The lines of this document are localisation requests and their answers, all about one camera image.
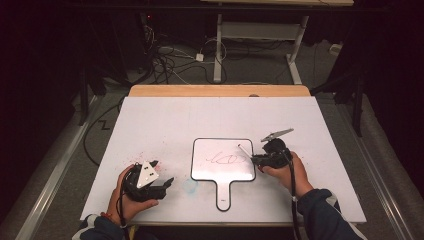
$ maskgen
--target black cable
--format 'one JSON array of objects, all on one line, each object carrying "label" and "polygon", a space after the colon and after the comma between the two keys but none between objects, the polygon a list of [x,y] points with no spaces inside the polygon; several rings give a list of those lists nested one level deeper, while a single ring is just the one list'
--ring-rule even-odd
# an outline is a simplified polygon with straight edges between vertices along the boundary
[{"label": "black cable", "polygon": [[290,178],[291,178],[291,195],[292,195],[292,218],[293,218],[293,230],[295,232],[295,236],[297,240],[301,240],[302,237],[300,236],[300,231],[299,231],[299,222],[297,219],[297,201],[296,201],[296,177],[295,177],[295,172],[294,172],[294,166],[293,166],[293,161],[289,160],[286,156],[286,154],[284,154],[284,152],[282,153],[284,158],[286,159],[288,165],[289,165],[289,169],[290,169]]},{"label": "black cable", "polygon": [[153,66],[153,68],[154,68],[153,69],[153,75],[154,75],[155,80],[152,83],[150,83],[150,84],[159,84],[158,80],[164,74],[163,71],[157,70],[157,66],[158,65],[159,65],[159,63],[157,63],[157,65]]},{"label": "black cable", "polygon": [[169,84],[168,70],[165,61],[162,58],[159,58],[159,61],[162,64],[163,72],[165,73],[166,84]]},{"label": "black cable", "polygon": [[[283,42],[284,42],[284,41],[278,41],[278,40],[276,40],[276,41],[272,41],[272,43],[271,43],[271,45],[269,47],[262,47],[262,46],[259,46],[259,45],[260,44],[268,44],[268,42],[267,43],[253,43],[253,42],[246,42],[246,41],[238,42],[238,41],[235,41],[233,39],[223,39],[223,40],[234,42],[234,43],[237,43],[237,44],[240,44],[240,45],[243,45],[243,46],[246,47],[246,49],[238,49],[238,48],[228,47],[228,43],[225,44],[227,46],[226,47],[226,49],[227,49],[227,57],[226,57],[226,59],[233,60],[233,61],[245,59],[245,58],[247,58],[247,57],[250,56],[250,53],[261,52],[261,51],[265,51],[265,50],[275,50],[275,49],[279,48],[281,46],[281,44],[283,44]],[[231,51],[246,51],[246,53],[242,57],[231,58],[231,57],[229,57]]]},{"label": "black cable", "polygon": [[173,36],[173,35],[170,35],[170,34],[167,34],[167,33],[159,33],[158,35],[167,38],[167,40],[169,39],[168,41],[171,42],[171,43],[172,42],[181,43],[181,44],[183,44],[183,45],[185,45],[189,48],[192,48],[196,51],[198,51],[199,47],[200,47],[198,43],[192,42],[192,41],[187,40],[187,39],[179,38],[177,36]]},{"label": "black cable", "polygon": [[181,70],[181,71],[177,72],[177,74],[180,74],[180,73],[182,73],[182,72],[184,72],[184,71],[186,71],[186,70],[188,70],[188,69],[196,68],[196,67],[197,67],[197,68],[202,68],[202,69],[204,70],[204,73],[205,73],[205,80],[206,80],[206,82],[208,82],[209,84],[214,84],[213,82],[209,81],[209,79],[208,79],[208,72],[207,72],[206,68],[205,68],[205,67],[203,67],[203,66],[191,66],[191,67],[188,67],[188,68],[186,68],[186,69],[183,69],[183,70]]},{"label": "black cable", "polygon": [[86,144],[86,141],[87,141],[87,135],[88,135],[88,133],[90,132],[90,130],[93,128],[93,126],[100,120],[100,118],[102,118],[104,115],[106,115],[108,112],[110,112],[110,111],[112,111],[114,108],[117,108],[117,110],[118,110],[118,112],[120,112],[121,110],[120,110],[120,108],[119,108],[119,106],[120,105],[122,105],[122,101],[124,100],[124,98],[126,97],[126,95],[124,96],[124,97],[122,97],[120,100],[119,100],[119,102],[118,102],[118,104],[115,104],[115,105],[113,105],[112,107],[110,107],[110,108],[108,108],[104,113],[102,113],[98,118],[96,118],[96,120],[94,120],[93,121],[93,123],[88,127],[88,129],[87,129],[87,131],[85,132],[85,134],[84,134],[84,137],[83,137],[83,147],[84,147],[84,152],[85,152],[85,154],[87,155],[87,157],[88,157],[88,159],[94,164],[94,165],[96,165],[96,166],[100,166],[100,164],[99,163],[97,163],[95,160],[94,160],[94,158],[90,155],[90,153],[88,152],[88,149],[87,149],[87,144]]},{"label": "black cable", "polygon": [[198,61],[191,61],[191,62],[189,62],[189,63],[184,63],[183,65],[175,66],[174,68],[184,67],[184,66],[187,66],[187,65],[190,65],[190,64],[193,64],[193,63],[197,63],[197,62],[198,62]]},{"label": "black cable", "polygon": [[125,194],[124,193],[124,182],[125,182],[125,179],[127,179],[127,177],[129,176],[129,174],[130,174],[130,171],[126,172],[124,178],[122,179],[121,189],[119,191],[119,198],[116,201],[116,205],[119,205],[119,208],[118,208],[118,206],[116,207],[116,211],[118,212],[118,216],[119,216],[120,223],[121,223],[121,228],[124,230],[124,236],[125,236],[126,240],[130,240],[130,236],[129,236],[129,233],[128,233],[127,221],[124,217],[124,206],[122,204],[122,198],[124,197],[124,194]]},{"label": "black cable", "polygon": [[175,68],[175,61],[170,57],[163,56],[163,58],[165,58],[166,60],[165,63],[166,63],[166,66],[168,66],[167,69],[170,71],[170,73],[172,73],[172,71],[174,71],[174,68]]},{"label": "black cable", "polygon": [[146,73],[143,76],[139,77],[137,80],[135,80],[132,84],[133,85],[140,84],[141,82],[147,80],[152,75],[152,73],[153,73],[153,66],[152,66],[152,63],[150,63]]}]

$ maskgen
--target white table surface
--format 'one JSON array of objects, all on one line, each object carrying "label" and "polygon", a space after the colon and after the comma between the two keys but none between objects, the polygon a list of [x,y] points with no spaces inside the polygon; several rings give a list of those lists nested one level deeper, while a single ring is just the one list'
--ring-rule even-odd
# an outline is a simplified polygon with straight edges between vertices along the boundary
[{"label": "white table surface", "polygon": [[339,199],[347,221],[366,222],[352,184],[314,97],[127,97],[81,215],[106,211],[118,175],[128,165],[158,160],[156,184],[174,177],[160,204],[138,214],[141,225],[290,225],[291,197],[277,180],[256,170],[251,182],[231,184],[231,207],[216,206],[216,185],[192,180],[197,138],[242,138],[264,153],[260,142],[282,136],[302,159],[311,184]]}]

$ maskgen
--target handle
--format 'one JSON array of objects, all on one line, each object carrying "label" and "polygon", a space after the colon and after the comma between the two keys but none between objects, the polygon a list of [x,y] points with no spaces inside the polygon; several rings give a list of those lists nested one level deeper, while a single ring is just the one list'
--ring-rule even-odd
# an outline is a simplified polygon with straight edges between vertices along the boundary
[{"label": "handle", "polygon": [[230,196],[231,182],[217,182],[216,206],[220,211],[228,211],[231,206]]}]

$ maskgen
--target sleeve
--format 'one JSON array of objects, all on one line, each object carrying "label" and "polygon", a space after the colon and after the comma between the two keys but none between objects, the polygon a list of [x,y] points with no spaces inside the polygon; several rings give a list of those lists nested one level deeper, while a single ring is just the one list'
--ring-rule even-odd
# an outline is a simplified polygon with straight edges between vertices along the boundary
[{"label": "sleeve", "polygon": [[306,233],[311,240],[350,240],[366,237],[340,213],[337,198],[327,189],[314,189],[298,202]]},{"label": "sleeve", "polygon": [[124,232],[119,226],[107,218],[92,214],[84,219],[72,240],[122,240],[123,237]]}]

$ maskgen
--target wire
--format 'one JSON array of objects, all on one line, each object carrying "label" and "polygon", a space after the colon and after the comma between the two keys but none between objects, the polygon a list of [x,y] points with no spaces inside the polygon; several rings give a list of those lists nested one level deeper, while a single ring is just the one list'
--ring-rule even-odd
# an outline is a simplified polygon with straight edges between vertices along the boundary
[{"label": "wire", "polygon": [[125,193],[124,193],[124,182],[125,182],[125,179],[127,179],[127,177],[129,176],[130,173],[131,173],[131,171],[128,171],[128,172],[125,173],[124,178],[122,179],[122,182],[121,182],[121,189],[119,191],[119,198],[118,198],[118,200],[116,200],[116,205],[119,204],[119,208],[118,208],[118,206],[116,206],[116,211],[119,215],[120,222],[121,222],[121,228],[123,228],[123,230],[124,230],[124,236],[125,236],[126,240],[130,240],[130,236],[128,234],[127,221],[126,221],[125,216],[124,216],[124,206],[122,204],[122,198],[125,195]]},{"label": "wire", "polygon": [[[172,59],[170,59],[170,58],[165,58],[165,60],[163,60],[162,59],[162,57],[160,57],[160,55],[157,55],[156,56],[156,58],[155,58],[155,60],[154,60],[154,62],[153,62],[153,65],[156,65],[156,66],[162,66],[162,71],[154,71],[154,75],[155,75],[155,81],[152,83],[152,84],[160,84],[160,83],[162,83],[162,82],[167,82],[167,84],[169,83],[169,77],[168,77],[168,69],[172,69],[172,68],[174,68],[174,66],[173,65],[175,65],[175,62],[172,60]],[[165,74],[165,80],[164,81],[161,81],[161,82],[159,82],[158,80],[159,80],[159,78],[162,76],[162,75],[164,75]]]},{"label": "wire", "polygon": [[206,41],[206,42],[205,42],[205,44],[203,45],[203,47],[202,47],[202,48],[200,48],[199,53],[201,54],[201,53],[202,53],[202,50],[203,50],[203,48],[206,46],[206,44],[208,44],[208,43],[210,43],[210,42],[212,42],[212,41],[215,41],[215,42],[217,42],[217,43],[220,43],[220,44],[224,47],[224,57],[222,57],[222,58],[221,58],[221,61],[222,61],[222,60],[224,60],[224,59],[225,59],[225,57],[227,56],[227,48],[225,47],[225,45],[224,45],[224,43],[223,43],[222,41],[218,41],[216,38],[211,38],[211,39],[209,39],[208,41]]},{"label": "wire", "polygon": [[169,54],[173,53],[174,51],[177,51],[177,52],[180,52],[180,53],[184,53],[185,55],[184,56],[172,55],[173,57],[186,57],[186,58],[194,59],[194,57],[192,57],[191,55],[189,55],[188,53],[186,53],[186,52],[184,52],[182,50],[179,50],[179,49],[176,49],[176,48],[173,48],[173,47],[172,48],[171,47],[159,47],[159,50],[161,48],[172,49],[172,51],[170,53],[165,54],[165,55],[169,55]]},{"label": "wire", "polygon": [[295,177],[295,172],[294,172],[293,161],[288,159],[284,152],[282,152],[282,154],[283,154],[284,158],[286,159],[286,161],[289,165],[289,169],[290,169],[291,189],[292,189],[291,195],[292,195],[293,230],[295,232],[296,239],[301,240],[302,237],[300,236],[299,222],[297,220],[296,177]]},{"label": "wire", "polygon": [[94,165],[96,165],[96,166],[100,166],[100,163],[98,163],[98,162],[96,162],[94,160],[94,158],[90,155],[90,153],[89,153],[89,151],[87,149],[87,143],[86,143],[86,141],[87,141],[88,133],[91,131],[91,129],[93,128],[93,126],[100,120],[100,118],[102,118],[103,116],[105,116],[108,112],[112,111],[114,108],[117,108],[118,112],[120,112],[121,111],[120,105],[122,105],[122,102],[123,102],[123,100],[124,100],[125,97],[126,97],[126,95],[119,100],[118,104],[115,104],[112,107],[108,108],[104,113],[102,113],[98,118],[96,118],[96,120],[93,121],[93,123],[88,127],[87,131],[84,134],[84,137],[83,137],[84,152],[87,155],[88,159]]},{"label": "wire", "polygon": [[287,67],[280,73],[280,74],[278,74],[277,76],[275,76],[275,79],[277,80],[277,85],[278,85],[278,76],[281,76],[281,77],[283,77],[283,75],[284,75],[284,73],[286,73],[287,72],[287,70],[288,69],[290,69],[290,66],[292,65],[294,63],[294,61],[293,62],[291,62],[291,63],[289,63],[288,65],[287,65]]},{"label": "wire", "polygon": [[185,84],[187,84],[187,85],[191,85],[190,83],[188,83],[187,81],[185,81],[182,77],[180,77],[180,75],[178,75],[178,73],[176,73],[174,70],[172,70],[172,69],[170,69],[170,68],[167,68],[167,69],[165,69],[165,76],[166,76],[166,83],[167,84],[169,84],[169,79],[168,79],[168,77],[167,77],[167,72],[168,71],[170,71],[172,74],[174,74],[175,76],[177,76],[182,82],[184,82]]},{"label": "wire", "polygon": [[206,79],[206,82],[208,82],[208,83],[210,83],[210,84],[213,84],[213,82],[210,82],[209,81],[209,79],[208,79],[208,73],[207,73],[207,70],[206,70],[206,68],[205,67],[203,67],[203,66],[191,66],[191,67],[188,67],[188,68],[186,68],[186,69],[183,69],[183,70],[181,70],[181,71],[179,71],[179,72],[177,72],[178,74],[179,73],[182,73],[182,72],[184,72],[184,71],[186,71],[186,70],[188,70],[188,69],[191,69],[191,68],[202,68],[203,70],[204,70],[204,73],[205,73],[205,79]]},{"label": "wire", "polygon": [[242,40],[240,41],[236,41],[234,39],[229,39],[229,38],[223,38],[223,40],[229,41],[229,42],[233,42],[239,45],[242,45],[245,47],[245,49],[240,49],[240,48],[231,48],[231,47],[227,47],[227,52],[231,52],[231,51],[246,51],[246,53],[244,54],[244,56],[239,57],[239,58],[231,58],[228,57],[229,54],[227,54],[227,58],[229,60],[233,60],[233,61],[237,61],[237,60],[242,60],[244,58],[247,58],[250,56],[251,53],[256,53],[256,52],[261,52],[261,51],[265,51],[265,50],[275,50],[278,49],[285,41],[272,41],[271,45],[269,47],[262,47],[260,46],[261,44],[269,44],[269,41],[267,42],[257,42],[257,43],[253,43],[253,42],[248,42],[248,41],[244,41]]},{"label": "wire", "polygon": [[147,25],[144,25],[144,27],[149,30],[149,33],[148,33],[148,36],[147,36],[147,39],[146,39],[147,42],[150,42],[150,47],[147,49],[147,52],[149,52],[150,49],[152,49],[152,47],[154,45],[153,43],[155,42],[155,32],[153,31],[153,29],[151,27],[149,27]]}]

